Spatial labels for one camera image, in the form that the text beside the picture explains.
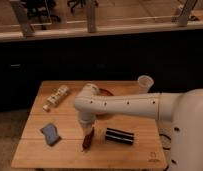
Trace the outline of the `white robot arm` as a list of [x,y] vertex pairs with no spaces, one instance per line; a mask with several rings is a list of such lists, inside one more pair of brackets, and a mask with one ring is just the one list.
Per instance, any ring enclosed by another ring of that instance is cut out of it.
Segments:
[[203,171],[203,89],[184,93],[100,96],[95,84],[76,95],[79,123],[89,128],[96,114],[138,115],[172,122],[169,171]]

